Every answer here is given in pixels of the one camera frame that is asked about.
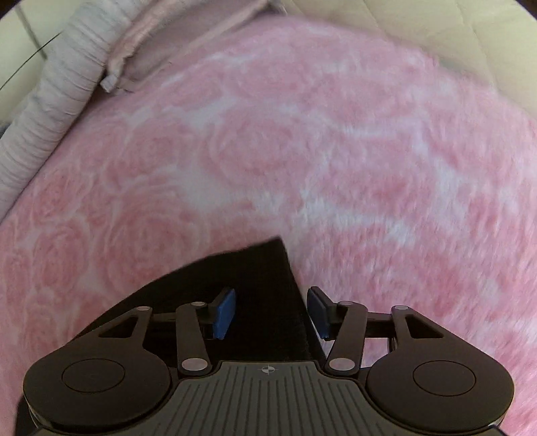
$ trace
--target triangular cutout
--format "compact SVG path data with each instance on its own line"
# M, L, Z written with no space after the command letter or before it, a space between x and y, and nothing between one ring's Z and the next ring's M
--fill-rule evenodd
M425 324L417 316L408 315L405 320L413 339L440 339L444 337L442 333Z
M100 338L130 338L138 322L138 317L131 316L99 335Z

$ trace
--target pink fabric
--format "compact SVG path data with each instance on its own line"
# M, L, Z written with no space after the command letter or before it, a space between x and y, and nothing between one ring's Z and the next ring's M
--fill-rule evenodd
M505 430L537 434L535 122L420 50L298 19L185 62L87 111L0 227L2 433L30 364L108 307L281 235L303 291L408 304L499 360Z
M177 53L190 53L268 10L268 0L155 1L114 48L103 88L111 91L113 83L118 89L137 90Z

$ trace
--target round black disc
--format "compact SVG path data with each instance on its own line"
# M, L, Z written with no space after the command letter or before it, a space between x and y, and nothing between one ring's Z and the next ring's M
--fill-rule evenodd
M67 345L28 370L24 395L39 421L66 432L104 432L160 404L170 388L166 364L124 339L112 341L93 350Z
M366 389L395 421L421 431L463 433L501 419L513 399L509 373L471 347L414 341L377 361Z

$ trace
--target black cloth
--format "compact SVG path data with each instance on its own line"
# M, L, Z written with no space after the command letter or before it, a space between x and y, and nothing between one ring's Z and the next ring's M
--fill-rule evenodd
M193 301L210 302L225 286L235 288L237 306L225 339L206 341L214 364L220 360L317 360L324 364L323 350L279 238L211 256L165 275L116 304L79 336L137 306L169 313ZM146 342L144 347L169 366L177 364L173 337L152 339L148 331ZM16 436L28 435L28 419L23 400L19 403Z

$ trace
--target gray ribbed plate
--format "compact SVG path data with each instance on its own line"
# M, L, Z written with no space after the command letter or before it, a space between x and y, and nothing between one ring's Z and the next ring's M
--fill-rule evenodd
M54 433L41 430L36 436ZM313 362L223 362L185 380L157 413L117 436L410 436L383 418L358 386ZM482 436L500 436L487 430Z

